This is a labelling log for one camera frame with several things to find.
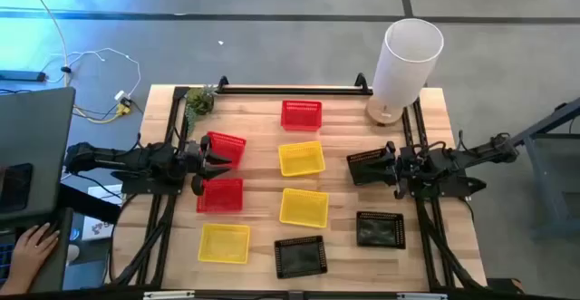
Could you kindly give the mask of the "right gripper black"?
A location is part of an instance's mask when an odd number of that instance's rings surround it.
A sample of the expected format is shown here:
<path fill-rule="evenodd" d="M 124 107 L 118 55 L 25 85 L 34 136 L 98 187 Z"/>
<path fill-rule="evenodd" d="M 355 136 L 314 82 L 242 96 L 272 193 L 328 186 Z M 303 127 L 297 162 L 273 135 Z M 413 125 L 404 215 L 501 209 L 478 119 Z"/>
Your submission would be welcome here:
<path fill-rule="evenodd" d="M 391 166 L 396 161 L 395 152 L 395 144 L 389 140 L 381 149 L 366 151 L 362 155 L 362 161 L 368 166 Z M 420 144 L 402 147 L 396 161 L 396 171 L 367 170 L 363 174 L 362 181 L 365 184 L 380 181 L 388 186 L 394 186 L 396 199 L 405 197 L 405 188 L 430 188 L 430 147 Z"/>

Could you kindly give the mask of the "black plastic basket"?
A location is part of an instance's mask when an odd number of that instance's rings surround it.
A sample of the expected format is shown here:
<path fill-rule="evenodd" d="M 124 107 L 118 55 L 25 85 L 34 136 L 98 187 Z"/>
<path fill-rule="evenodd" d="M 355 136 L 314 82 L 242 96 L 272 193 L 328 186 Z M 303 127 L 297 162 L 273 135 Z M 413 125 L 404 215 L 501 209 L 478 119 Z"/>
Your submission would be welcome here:
<path fill-rule="evenodd" d="M 366 165 L 362 160 L 362 155 L 365 152 L 349 155 L 346 157 L 348 168 L 355 186 L 365 185 L 363 182 L 363 174 L 365 171 L 371 169 L 387 169 L 387 166 Z"/>
<path fill-rule="evenodd" d="M 322 236 L 277 240 L 274 247 L 278 279 L 321 275 L 328 271 Z"/>
<path fill-rule="evenodd" d="M 359 247 L 406 248 L 402 214 L 358 211 L 356 242 Z"/>

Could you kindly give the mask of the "red plastic basket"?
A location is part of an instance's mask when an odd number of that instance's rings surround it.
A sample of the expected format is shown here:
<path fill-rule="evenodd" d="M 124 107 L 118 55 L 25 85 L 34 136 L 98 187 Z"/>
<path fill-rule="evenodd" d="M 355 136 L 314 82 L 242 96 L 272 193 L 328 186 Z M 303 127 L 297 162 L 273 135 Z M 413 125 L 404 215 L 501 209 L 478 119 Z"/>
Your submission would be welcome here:
<path fill-rule="evenodd" d="M 215 131 L 209 131 L 208 136 L 211 141 L 212 150 L 217 155 L 230 159 L 231 162 L 227 164 L 230 168 L 237 168 L 243 157 L 247 141 L 236 136 Z"/>
<path fill-rule="evenodd" d="M 239 212 L 243 208 L 242 179 L 212 179 L 203 182 L 204 194 L 198 197 L 198 213 Z"/>
<path fill-rule="evenodd" d="M 281 126 L 287 131 L 318 131 L 322 127 L 322 103 L 282 101 Z"/>

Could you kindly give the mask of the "yellow plastic basket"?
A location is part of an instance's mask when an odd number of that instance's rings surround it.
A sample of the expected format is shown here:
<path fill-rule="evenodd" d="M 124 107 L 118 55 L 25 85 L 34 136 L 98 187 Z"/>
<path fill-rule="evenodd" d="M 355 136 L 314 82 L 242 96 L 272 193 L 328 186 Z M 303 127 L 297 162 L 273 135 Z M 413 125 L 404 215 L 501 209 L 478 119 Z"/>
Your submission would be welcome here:
<path fill-rule="evenodd" d="M 222 264 L 246 264 L 250 227 L 244 225 L 204 224 L 198 260 Z"/>
<path fill-rule="evenodd" d="M 325 170 L 323 148 L 319 141 L 280 145 L 278 156 L 283 177 L 311 175 Z"/>
<path fill-rule="evenodd" d="M 303 227 L 327 227 L 329 195 L 319 191 L 284 189 L 279 221 Z"/>

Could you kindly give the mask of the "small green potted plant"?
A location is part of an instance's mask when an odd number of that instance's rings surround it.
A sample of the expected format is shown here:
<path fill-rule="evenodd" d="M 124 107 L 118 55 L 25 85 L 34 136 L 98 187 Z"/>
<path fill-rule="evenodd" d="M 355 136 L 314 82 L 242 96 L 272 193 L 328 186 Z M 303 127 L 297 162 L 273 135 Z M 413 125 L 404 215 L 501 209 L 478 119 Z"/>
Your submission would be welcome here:
<path fill-rule="evenodd" d="M 189 136 L 195 129 L 198 118 L 213 111 L 217 89 L 213 85 L 204 85 L 199 88 L 191 88 L 187 92 L 185 117 L 188 123 L 187 134 Z"/>

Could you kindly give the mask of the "white cylindrical table lamp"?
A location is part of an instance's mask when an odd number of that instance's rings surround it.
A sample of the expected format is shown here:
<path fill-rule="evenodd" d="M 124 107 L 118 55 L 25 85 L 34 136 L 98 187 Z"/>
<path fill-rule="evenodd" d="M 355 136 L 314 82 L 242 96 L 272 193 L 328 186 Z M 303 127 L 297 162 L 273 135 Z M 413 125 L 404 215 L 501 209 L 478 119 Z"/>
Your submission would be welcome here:
<path fill-rule="evenodd" d="M 440 29 L 427 21 L 408 18 L 389 26 L 372 81 L 366 111 L 376 122 L 396 122 L 415 102 L 443 50 Z"/>

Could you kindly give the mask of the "black desk beam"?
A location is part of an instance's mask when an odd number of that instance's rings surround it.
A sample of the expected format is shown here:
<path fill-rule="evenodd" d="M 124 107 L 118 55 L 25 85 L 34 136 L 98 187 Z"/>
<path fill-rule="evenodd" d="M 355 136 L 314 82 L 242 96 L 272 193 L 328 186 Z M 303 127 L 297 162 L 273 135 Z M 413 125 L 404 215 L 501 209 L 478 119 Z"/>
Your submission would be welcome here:
<path fill-rule="evenodd" d="M 118 205 L 64 184 L 60 185 L 58 207 L 71 208 L 74 212 L 110 224 L 115 224 L 121 215 L 121 208 Z"/>

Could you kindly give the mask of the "white printed box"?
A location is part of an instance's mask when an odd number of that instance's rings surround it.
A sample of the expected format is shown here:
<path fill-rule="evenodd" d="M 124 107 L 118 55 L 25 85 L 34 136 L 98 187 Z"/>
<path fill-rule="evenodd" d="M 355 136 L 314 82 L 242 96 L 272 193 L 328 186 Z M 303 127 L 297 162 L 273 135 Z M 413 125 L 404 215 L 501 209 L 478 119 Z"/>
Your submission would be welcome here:
<path fill-rule="evenodd" d="M 89 187 L 88 194 L 120 207 L 124 200 L 124 196 L 121 194 L 121 187 L 121 184 L 109 185 L 107 186 L 109 192 L 101 187 Z M 93 241 L 109 238 L 111 237 L 113 227 L 114 225 L 111 223 L 85 216 L 83 219 L 81 240 Z"/>

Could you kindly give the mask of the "black table edge bar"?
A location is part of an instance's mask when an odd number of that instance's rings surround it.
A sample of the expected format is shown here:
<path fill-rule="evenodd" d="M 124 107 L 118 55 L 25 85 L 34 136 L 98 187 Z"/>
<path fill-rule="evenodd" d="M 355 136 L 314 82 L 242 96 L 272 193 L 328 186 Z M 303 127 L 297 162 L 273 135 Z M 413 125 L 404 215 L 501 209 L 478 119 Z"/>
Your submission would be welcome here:
<path fill-rule="evenodd" d="M 142 300 L 145 292 L 155 290 L 144 286 L 106 286 L 69 291 L 0 295 L 0 300 Z M 398 293 L 429 292 L 338 292 L 338 291 L 226 291 L 194 290 L 189 300 L 396 300 Z M 510 294 L 494 291 L 442 289 L 433 294 L 446 294 L 449 300 L 572 300 L 561 297 Z"/>

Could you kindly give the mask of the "blue-grey metal table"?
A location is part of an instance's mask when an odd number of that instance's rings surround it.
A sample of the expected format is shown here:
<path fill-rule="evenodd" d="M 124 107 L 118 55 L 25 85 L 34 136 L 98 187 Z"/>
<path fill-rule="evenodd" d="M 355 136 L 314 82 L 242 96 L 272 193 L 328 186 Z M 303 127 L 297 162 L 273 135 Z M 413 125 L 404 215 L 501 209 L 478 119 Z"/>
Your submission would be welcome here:
<path fill-rule="evenodd" d="M 512 138 L 515 147 L 526 149 L 546 210 L 546 222 L 535 228 L 535 238 L 580 234 L 580 132 L 555 132 L 576 122 L 580 97 L 558 105 Z"/>

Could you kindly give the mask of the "grey keyboard tray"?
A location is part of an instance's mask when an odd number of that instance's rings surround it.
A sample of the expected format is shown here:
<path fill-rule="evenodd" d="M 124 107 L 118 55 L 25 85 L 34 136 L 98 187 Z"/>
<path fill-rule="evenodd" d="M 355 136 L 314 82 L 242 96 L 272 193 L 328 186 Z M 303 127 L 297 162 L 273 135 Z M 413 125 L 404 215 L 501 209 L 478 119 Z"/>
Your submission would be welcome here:
<path fill-rule="evenodd" d="M 58 244 L 43 263 L 30 291 L 33 293 L 61 291 L 66 266 L 66 258 L 69 246 L 69 234 L 72 230 L 73 210 L 61 208 L 53 213 L 40 216 L 28 216 L 19 218 L 0 217 L 0 245 L 16 244 L 17 239 L 30 227 L 41 226 L 49 223 L 51 227 L 48 233 L 60 231 Z"/>

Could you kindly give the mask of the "dark tablet screen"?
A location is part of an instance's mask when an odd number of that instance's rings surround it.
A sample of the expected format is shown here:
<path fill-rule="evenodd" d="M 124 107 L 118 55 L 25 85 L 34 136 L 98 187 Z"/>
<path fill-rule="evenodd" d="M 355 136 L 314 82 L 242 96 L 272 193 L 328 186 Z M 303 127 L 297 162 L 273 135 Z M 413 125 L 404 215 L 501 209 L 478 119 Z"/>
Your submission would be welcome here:
<path fill-rule="evenodd" d="M 31 163 L 0 167 L 0 213 L 26 208 L 32 176 Z"/>

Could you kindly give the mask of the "person's hand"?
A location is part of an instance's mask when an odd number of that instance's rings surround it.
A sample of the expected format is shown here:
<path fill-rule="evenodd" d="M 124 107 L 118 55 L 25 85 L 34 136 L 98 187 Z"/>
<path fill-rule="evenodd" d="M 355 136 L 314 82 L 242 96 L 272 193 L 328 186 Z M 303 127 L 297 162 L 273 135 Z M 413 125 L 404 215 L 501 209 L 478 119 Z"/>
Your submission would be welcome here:
<path fill-rule="evenodd" d="M 26 230 L 14 247 L 9 280 L 20 285 L 30 285 L 45 260 L 58 243 L 60 231 L 49 234 L 51 225 L 45 223 Z"/>

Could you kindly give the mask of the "backlit computer keyboard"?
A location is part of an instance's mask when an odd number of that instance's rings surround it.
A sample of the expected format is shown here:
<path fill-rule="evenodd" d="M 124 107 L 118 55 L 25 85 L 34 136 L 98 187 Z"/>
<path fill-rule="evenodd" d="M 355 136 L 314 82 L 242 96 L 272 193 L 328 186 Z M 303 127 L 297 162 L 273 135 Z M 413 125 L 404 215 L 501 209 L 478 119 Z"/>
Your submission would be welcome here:
<path fill-rule="evenodd" d="M 14 247 L 14 244 L 0 245 L 0 285 L 2 285 L 9 276 Z"/>

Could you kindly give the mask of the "white metal bracket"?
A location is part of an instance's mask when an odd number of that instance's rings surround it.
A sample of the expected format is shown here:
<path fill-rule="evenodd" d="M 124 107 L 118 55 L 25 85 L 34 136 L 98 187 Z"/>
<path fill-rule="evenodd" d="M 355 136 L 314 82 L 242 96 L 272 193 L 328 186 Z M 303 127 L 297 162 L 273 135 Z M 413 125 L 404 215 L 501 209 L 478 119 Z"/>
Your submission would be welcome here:
<path fill-rule="evenodd" d="M 446 294 L 398 293 L 396 300 L 449 300 Z"/>
<path fill-rule="evenodd" d="M 142 300 L 189 300 L 195 298 L 194 290 L 172 290 L 145 292 Z"/>

